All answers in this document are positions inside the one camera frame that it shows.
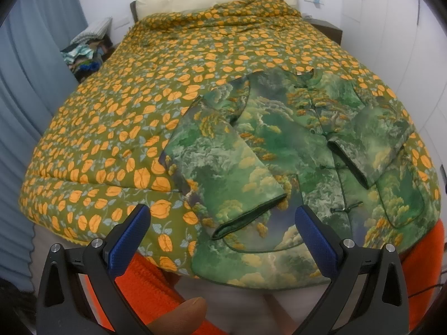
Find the person's left hand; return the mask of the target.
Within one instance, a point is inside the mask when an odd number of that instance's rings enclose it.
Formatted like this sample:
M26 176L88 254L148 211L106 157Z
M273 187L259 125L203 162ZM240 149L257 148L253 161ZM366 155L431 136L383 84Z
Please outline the person's left hand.
M152 321L147 328L156 335L192 334L205 320L208 305L202 297L186 300L171 312Z

